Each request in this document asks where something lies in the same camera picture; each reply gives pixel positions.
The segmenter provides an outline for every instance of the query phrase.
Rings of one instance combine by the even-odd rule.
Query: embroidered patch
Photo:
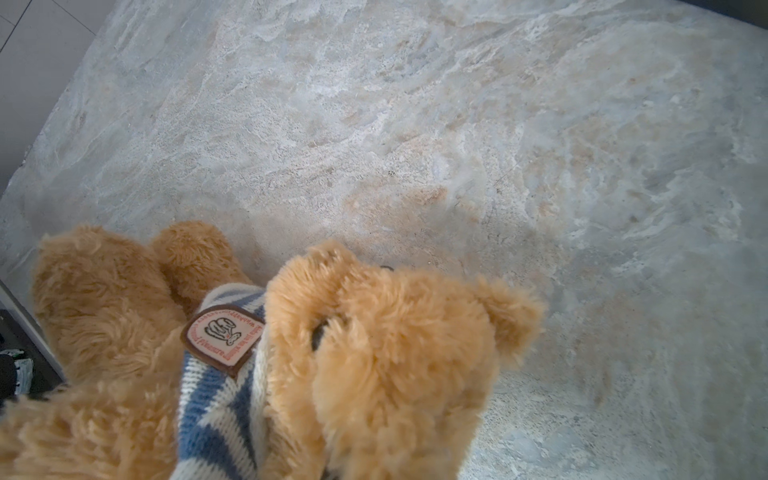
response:
[[[264,320],[234,305],[216,305],[198,313],[181,332],[189,352],[208,365],[237,377],[261,339]]]

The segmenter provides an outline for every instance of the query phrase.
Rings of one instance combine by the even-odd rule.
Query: blue and white striped sweater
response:
[[[201,310],[234,305],[264,318],[264,289],[228,283]],[[178,463],[171,480],[255,480],[266,456],[267,328],[237,379],[184,353],[179,398]]]

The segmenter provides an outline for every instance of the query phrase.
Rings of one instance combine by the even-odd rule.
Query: plush toy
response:
[[[203,223],[149,248],[90,227],[48,239],[33,290],[69,387],[6,406],[8,478],[456,478],[543,311],[500,281],[367,265],[332,241],[263,292]],[[236,368],[227,349],[256,337],[221,309],[266,321]],[[221,362],[183,352],[198,323]]]

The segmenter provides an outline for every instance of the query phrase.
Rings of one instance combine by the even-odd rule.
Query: floor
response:
[[[0,194],[114,0],[0,0]]]
[[[671,0],[120,0],[0,199],[537,288],[464,479],[768,478],[768,31]]]

